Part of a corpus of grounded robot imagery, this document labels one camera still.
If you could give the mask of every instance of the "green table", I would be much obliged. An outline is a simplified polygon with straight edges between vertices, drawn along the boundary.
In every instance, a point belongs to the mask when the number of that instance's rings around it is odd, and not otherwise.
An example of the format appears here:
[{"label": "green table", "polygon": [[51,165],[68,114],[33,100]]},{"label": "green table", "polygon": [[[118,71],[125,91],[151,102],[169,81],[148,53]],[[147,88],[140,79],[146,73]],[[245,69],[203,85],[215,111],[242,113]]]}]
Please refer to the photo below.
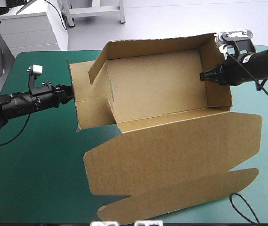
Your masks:
[{"label": "green table", "polygon": [[[32,65],[42,65],[44,81],[71,84],[67,57],[71,63],[94,60],[100,51],[27,52],[18,55],[2,94],[27,91]],[[232,88],[233,111],[263,115],[261,151],[236,169],[257,167],[258,178],[241,194],[253,205],[262,222],[268,222],[268,98],[255,91],[254,83]],[[12,119],[0,132],[0,143],[12,138],[26,116]],[[34,113],[22,135],[0,147],[0,218],[6,223],[88,223],[98,220],[99,207],[120,196],[95,196],[89,191],[82,157],[85,152],[120,134],[117,126],[76,132],[74,101]],[[228,199],[176,211],[158,217],[167,223],[245,222]]]}]

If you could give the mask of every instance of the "cardboard edge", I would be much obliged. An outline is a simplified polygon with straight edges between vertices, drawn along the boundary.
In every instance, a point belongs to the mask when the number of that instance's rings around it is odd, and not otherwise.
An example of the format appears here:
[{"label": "cardboard edge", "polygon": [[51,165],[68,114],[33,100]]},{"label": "cardboard edge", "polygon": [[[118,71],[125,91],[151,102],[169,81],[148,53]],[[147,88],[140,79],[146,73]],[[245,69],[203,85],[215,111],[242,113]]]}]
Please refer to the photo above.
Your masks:
[{"label": "cardboard edge", "polygon": [[75,89],[73,86],[73,79],[72,79],[72,73],[71,73],[71,68],[70,68],[70,59],[69,57],[67,57],[67,64],[68,64],[68,69],[69,69],[69,77],[71,80],[71,84],[72,84],[72,91],[73,91],[73,95],[74,95],[74,104],[75,104],[75,111],[76,111],[76,119],[77,119],[77,129],[76,132],[79,132],[81,130],[81,126],[79,124],[79,117],[78,117],[78,111],[77,111],[77,102],[76,102],[76,94],[75,94]]},{"label": "cardboard edge", "polygon": [[[244,183],[244,181],[243,181],[244,177],[243,177],[243,178],[241,178],[241,181],[240,181],[240,182],[243,183],[242,186],[239,186],[239,187],[236,187],[236,188],[230,188],[226,192],[222,189],[220,194],[216,195],[217,197],[216,196],[214,197],[214,194],[212,193],[211,197],[207,198],[207,200],[204,200],[206,198],[201,197],[200,201],[198,203],[194,203],[193,205],[184,205],[184,206],[179,207],[179,205],[181,205],[181,203],[177,203],[177,199],[179,197],[185,197],[186,193],[185,193],[185,191],[179,190],[180,193],[181,192],[183,193],[183,196],[181,194],[178,194],[178,195],[174,194],[174,197],[170,197],[170,195],[173,195],[173,194],[168,194],[168,190],[170,190],[170,189],[175,190],[175,188],[173,186],[173,187],[161,188],[162,192],[159,192],[159,194],[165,195],[166,202],[163,201],[163,202],[160,203],[160,199],[162,199],[162,196],[155,196],[155,195],[152,196],[150,193],[154,192],[154,190],[153,190],[153,191],[149,191],[149,192],[144,193],[144,194],[139,194],[137,196],[133,195],[131,197],[128,197],[128,198],[113,202],[113,203],[105,205],[105,206],[102,206],[102,207],[100,207],[98,209],[97,216],[102,220],[112,220],[112,219],[118,220],[120,224],[126,225],[126,224],[133,223],[137,219],[152,218],[152,217],[159,216],[161,214],[166,214],[166,213],[178,211],[178,210],[181,210],[181,209],[184,209],[184,208],[187,208],[187,207],[199,205],[199,204],[202,204],[202,203],[205,203],[205,202],[210,202],[210,201],[213,201],[213,200],[216,200],[216,199],[225,198],[225,197],[229,196],[232,192],[239,192],[239,191],[247,188],[256,179],[256,177],[259,174],[259,170],[257,168],[241,169],[241,170],[236,170],[236,171],[224,172],[222,174],[213,175],[213,176],[209,176],[209,177],[202,178],[202,179],[204,179],[204,181],[205,181],[206,179],[210,180],[212,177],[216,177],[216,178],[218,178],[218,176],[226,176],[227,177],[227,176],[229,176],[231,174],[237,174],[237,173],[238,174],[243,174],[243,176],[246,176],[247,174],[249,174],[250,178],[245,178],[245,180],[247,180],[247,181],[245,181],[245,183]],[[226,184],[226,182],[228,182],[229,183],[228,185],[231,186],[233,184],[233,180],[231,180],[231,179],[232,178],[229,178],[227,180],[227,178],[226,178],[224,180],[221,180],[220,183],[225,182],[225,183],[223,183],[223,186],[226,186],[225,184]],[[201,189],[204,189],[204,187],[206,187],[206,186],[202,185],[201,180],[199,180],[199,182],[200,182],[199,185],[200,185]],[[181,186],[183,183],[185,183],[185,185],[182,188],[185,188],[186,185],[187,186],[190,185],[189,181],[182,182],[179,185]],[[146,200],[148,195],[150,196],[149,200],[143,203],[143,200]],[[156,199],[158,199],[158,203],[157,203],[156,206],[157,207],[159,206],[159,209],[157,210],[156,213],[153,212],[153,214],[152,213],[147,214],[147,213],[143,212],[143,214],[142,214],[143,216],[137,216],[138,211],[134,211],[134,210],[143,209],[143,210],[146,210],[146,212],[147,212],[147,210],[150,209],[150,206],[148,204],[149,203],[155,203]],[[130,207],[131,210],[128,210],[126,208],[127,204],[124,205],[124,203],[126,203],[126,202],[129,203],[128,206]],[[173,202],[173,204],[175,205],[175,207],[170,211],[169,210],[164,210],[164,206],[168,205],[167,202]],[[106,215],[106,213],[104,214],[104,212],[106,212],[108,210],[108,208],[113,209],[113,212],[112,212],[111,215],[110,214]]]}]

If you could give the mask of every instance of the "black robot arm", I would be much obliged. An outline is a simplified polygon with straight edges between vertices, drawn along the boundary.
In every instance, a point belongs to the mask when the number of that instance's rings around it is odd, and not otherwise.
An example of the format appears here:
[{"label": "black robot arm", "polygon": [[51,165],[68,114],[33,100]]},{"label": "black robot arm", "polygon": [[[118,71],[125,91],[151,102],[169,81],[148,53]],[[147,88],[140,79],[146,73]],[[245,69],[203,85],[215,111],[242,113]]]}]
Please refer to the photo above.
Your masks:
[{"label": "black robot arm", "polygon": [[29,67],[28,92],[0,95],[0,129],[9,119],[31,114],[48,108],[57,108],[60,103],[66,104],[74,98],[72,86],[53,86],[50,81],[40,87],[35,80],[42,73],[42,66]]},{"label": "black robot arm", "polygon": [[262,80],[260,86],[256,85],[256,89],[261,90],[268,79],[268,49],[256,53],[251,41],[252,37],[252,32],[248,30],[220,33],[216,38],[217,45],[222,48],[233,47],[235,50],[235,53],[231,54],[233,58],[228,56],[223,63],[212,70],[201,73],[201,80],[218,82],[220,85],[237,86],[247,81],[253,81],[247,73],[248,71],[256,81]]}]

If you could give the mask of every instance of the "open cardboard box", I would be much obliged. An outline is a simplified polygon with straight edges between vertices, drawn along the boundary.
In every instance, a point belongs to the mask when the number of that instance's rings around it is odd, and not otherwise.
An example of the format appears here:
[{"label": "open cardboard box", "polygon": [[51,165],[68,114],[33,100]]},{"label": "open cardboard box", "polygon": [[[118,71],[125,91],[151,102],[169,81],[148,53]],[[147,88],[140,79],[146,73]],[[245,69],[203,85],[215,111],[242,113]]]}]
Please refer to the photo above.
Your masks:
[{"label": "open cardboard box", "polygon": [[230,171],[260,148],[259,115],[232,113],[229,86],[199,73],[224,61],[214,34],[111,41],[70,65],[79,129],[121,135],[85,153],[90,190],[130,195],[98,210],[121,224],[226,197],[257,169]]}]

